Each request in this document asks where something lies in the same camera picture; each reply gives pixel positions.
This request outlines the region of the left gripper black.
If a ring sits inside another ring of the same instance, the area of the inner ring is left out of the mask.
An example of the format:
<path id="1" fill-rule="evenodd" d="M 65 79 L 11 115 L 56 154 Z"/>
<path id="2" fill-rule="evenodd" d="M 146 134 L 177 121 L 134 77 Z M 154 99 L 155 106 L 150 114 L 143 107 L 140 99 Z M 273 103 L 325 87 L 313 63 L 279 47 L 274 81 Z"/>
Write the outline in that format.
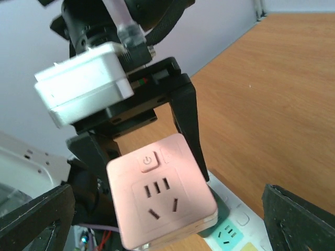
<path id="1" fill-rule="evenodd" d="M 199 139 L 196 90 L 175 58 L 166 58 L 129 76 L 135 93 L 74 124 L 66 140 L 70 152 L 109 187 L 107 164 L 121 156 L 116 138 L 156 121 L 154 109 L 170 104 L 177 131 L 191 149 L 206 181 L 209 175 Z"/>

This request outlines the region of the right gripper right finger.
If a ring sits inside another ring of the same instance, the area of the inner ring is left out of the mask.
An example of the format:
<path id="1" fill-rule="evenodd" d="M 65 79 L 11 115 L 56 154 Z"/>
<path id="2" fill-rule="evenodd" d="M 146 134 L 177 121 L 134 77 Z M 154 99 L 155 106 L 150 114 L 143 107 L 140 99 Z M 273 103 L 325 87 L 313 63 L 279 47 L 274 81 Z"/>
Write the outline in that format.
<path id="1" fill-rule="evenodd" d="M 334 250 L 334 215 L 278 186 L 266 184 L 264 224 L 273 250 Z"/>

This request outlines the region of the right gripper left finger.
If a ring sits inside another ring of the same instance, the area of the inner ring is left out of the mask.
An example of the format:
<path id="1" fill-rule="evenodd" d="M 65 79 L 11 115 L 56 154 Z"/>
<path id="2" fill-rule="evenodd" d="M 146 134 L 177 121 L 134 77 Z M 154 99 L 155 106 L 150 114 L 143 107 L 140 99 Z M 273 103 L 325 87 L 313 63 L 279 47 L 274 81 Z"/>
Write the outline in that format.
<path id="1" fill-rule="evenodd" d="M 51 189 L 1 217 L 1 250 L 63 250 L 74 211 L 70 185 Z"/>

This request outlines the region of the white power strip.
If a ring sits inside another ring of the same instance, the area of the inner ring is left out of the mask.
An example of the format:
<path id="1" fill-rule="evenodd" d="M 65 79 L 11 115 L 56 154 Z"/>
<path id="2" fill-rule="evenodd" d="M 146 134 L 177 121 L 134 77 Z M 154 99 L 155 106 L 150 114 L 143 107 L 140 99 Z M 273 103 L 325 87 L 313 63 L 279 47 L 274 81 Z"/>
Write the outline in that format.
<path id="1" fill-rule="evenodd" d="M 211 172 L 208 185 L 223 199 L 230 213 L 222 232 L 203 238 L 211 250 L 272 250 L 263 219 Z"/>

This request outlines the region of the dark green cube adapter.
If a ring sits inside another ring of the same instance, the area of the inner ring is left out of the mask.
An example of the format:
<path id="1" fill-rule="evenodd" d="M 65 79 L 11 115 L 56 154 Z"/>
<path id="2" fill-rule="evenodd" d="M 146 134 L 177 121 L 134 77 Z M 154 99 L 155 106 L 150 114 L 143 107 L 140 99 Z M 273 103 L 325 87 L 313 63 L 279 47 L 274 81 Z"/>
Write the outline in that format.
<path id="1" fill-rule="evenodd" d="M 223 199 L 217 194 L 212 188 L 210 188 L 211 193 L 213 194 L 215 201 L 217 202 L 218 206 L 218 221 L 212 227 L 205 229 L 198 233 L 198 235 L 202 238 L 209 237 L 211 234 L 214 236 L 218 235 L 222 232 L 221 228 L 224 226 L 224 221 L 229 216 L 230 210 L 228 206 L 225 204 Z"/>

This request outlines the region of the pink cube adapter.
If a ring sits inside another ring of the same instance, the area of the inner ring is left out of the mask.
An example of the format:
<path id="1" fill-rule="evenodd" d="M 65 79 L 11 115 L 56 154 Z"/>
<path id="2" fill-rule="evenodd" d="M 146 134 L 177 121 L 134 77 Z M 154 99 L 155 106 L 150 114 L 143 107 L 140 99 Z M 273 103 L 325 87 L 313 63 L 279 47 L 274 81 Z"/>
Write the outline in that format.
<path id="1" fill-rule="evenodd" d="M 106 167 L 121 242 L 157 250 L 218 221 L 218 206 L 182 134 L 110 161 Z"/>

